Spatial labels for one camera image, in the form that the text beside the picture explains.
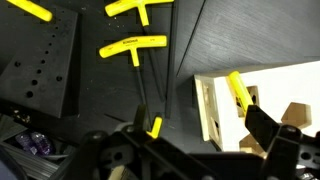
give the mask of yellow handle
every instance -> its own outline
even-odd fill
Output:
[[[133,66],[140,66],[137,48],[165,47],[167,46],[166,36],[137,36],[118,41],[99,50],[102,58],[107,58],[115,54],[130,50]]]
[[[105,7],[108,16],[112,17],[132,8],[138,8],[143,26],[149,25],[147,4],[168,3],[174,0],[119,0]]]
[[[162,118],[156,117],[156,119],[154,120],[154,124],[151,132],[147,131],[147,134],[151,136],[153,139],[157,139],[159,137],[161,125],[162,125]]]
[[[29,0],[7,0],[15,6],[27,11],[30,14],[37,16],[44,21],[51,21],[52,13],[43,7],[29,1]]]
[[[247,110],[248,110],[248,106],[253,105],[253,101],[252,101],[251,96],[248,92],[248,89],[244,85],[238,71],[232,72],[229,75],[229,79],[231,82],[231,86],[234,89],[234,91],[236,92],[236,95],[239,99],[243,113],[246,115]]]

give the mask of bolt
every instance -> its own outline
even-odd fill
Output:
[[[212,176],[203,176],[201,180],[214,180],[214,178]]]
[[[133,132],[134,131],[134,127],[133,126],[129,126],[128,128],[127,128],[127,132]]]
[[[267,180],[279,180],[279,178],[275,177],[275,176],[269,176],[267,178]]]
[[[294,127],[292,127],[292,126],[288,126],[288,127],[287,127],[287,130],[288,130],[289,132],[296,132],[296,131],[297,131],[296,128],[294,128]]]

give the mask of yellow tool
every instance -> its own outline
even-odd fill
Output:
[[[253,105],[253,101],[251,96],[247,90],[247,87],[244,85],[241,76],[238,71],[234,71],[229,74],[229,80],[231,82],[231,86],[236,92],[236,96],[239,99],[239,103],[241,104],[241,108],[243,113],[246,115],[248,106]]]
[[[162,125],[162,118],[156,117],[156,119],[154,120],[154,124],[151,132],[147,131],[147,134],[151,136],[153,139],[157,139],[159,137],[161,125]]]
[[[174,0],[119,0],[106,6],[108,16],[112,17],[132,8],[138,8],[143,26],[149,25],[146,5],[173,2]]]
[[[118,41],[100,49],[102,58],[130,50],[133,66],[140,66],[137,48],[165,47],[167,46],[166,36],[137,36]]]
[[[29,0],[7,0],[13,5],[31,13],[44,21],[51,21],[52,13]]]

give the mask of wooden frame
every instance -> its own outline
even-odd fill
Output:
[[[320,62],[237,70],[256,104],[275,121],[295,125],[309,136],[320,131]],[[243,124],[227,78],[232,71],[195,75],[203,139],[213,140],[223,151],[263,155]]]

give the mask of purple object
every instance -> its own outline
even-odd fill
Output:
[[[38,149],[36,144],[32,141],[31,137],[27,133],[21,133],[16,135],[16,141],[23,147],[23,150],[33,155],[37,154]]]
[[[53,146],[45,135],[38,132],[33,132],[30,134],[30,136],[33,142],[36,144],[41,155],[49,155],[53,153]]]

